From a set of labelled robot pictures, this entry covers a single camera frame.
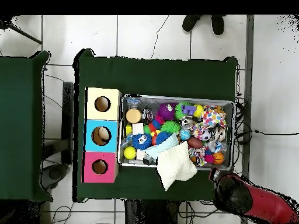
round hole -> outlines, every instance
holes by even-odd
[[[91,138],[95,144],[103,146],[110,141],[111,132],[107,127],[96,127],[91,134]]]
[[[104,160],[96,160],[92,163],[92,171],[96,174],[103,174],[107,172],[108,164]]]
[[[100,111],[102,113],[108,111],[110,105],[110,100],[105,96],[98,97],[95,101],[95,108],[97,109],[97,111]]]

table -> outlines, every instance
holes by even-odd
[[[155,168],[120,166],[113,184],[81,183],[85,87],[118,89],[139,95],[235,99],[237,60],[192,59],[189,61],[95,57],[82,49],[74,59],[74,171],[73,200],[128,198],[148,200],[211,200],[209,171],[198,171],[188,181],[175,181],[168,191]]]

foot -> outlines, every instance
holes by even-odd
[[[222,16],[211,16],[212,30],[216,36],[222,35],[224,31],[224,21]]]
[[[201,15],[186,15],[183,21],[183,30],[186,32],[192,31],[200,17]]]

metal tray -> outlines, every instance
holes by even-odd
[[[227,129],[225,130],[225,141],[227,143],[227,151],[224,153],[225,160],[221,165],[214,165],[207,163],[202,167],[197,167],[198,170],[211,170],[212,167],[217,167],[219,170],[230,170],[233,166],[234,155],[234,133],[235,133],[235,103],[225,100],[203,100],[203,99],[191,99],[191,98],[178,98],[178,97],[163,97],[163,96],[147,96],[147,95],[130,95],[124,94],[120,100],[120,119],[119,119],[119,141],[117,148],[117,161],[122,166],[136,166],[136,167],[157,167],[156,164],[146,165],[139,160],[128,160],[124,157],[124,149],[121,148],[121,140],[125,137],[125,126],[128,124],[126,120],[126,111],[128,110],[127,99],[129,97],[136,97],[140,100],[138,105],[139,110],[148,108],[152,110],[154,116],[159,109],[161,103],[180,103],[190,102],[192,104],[203,105],[217,105],[221,106],[225,111]]]

beige box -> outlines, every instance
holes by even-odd
[[[117,89],[87,87],[86,90],[87,119],[118,120],[121,93]]]

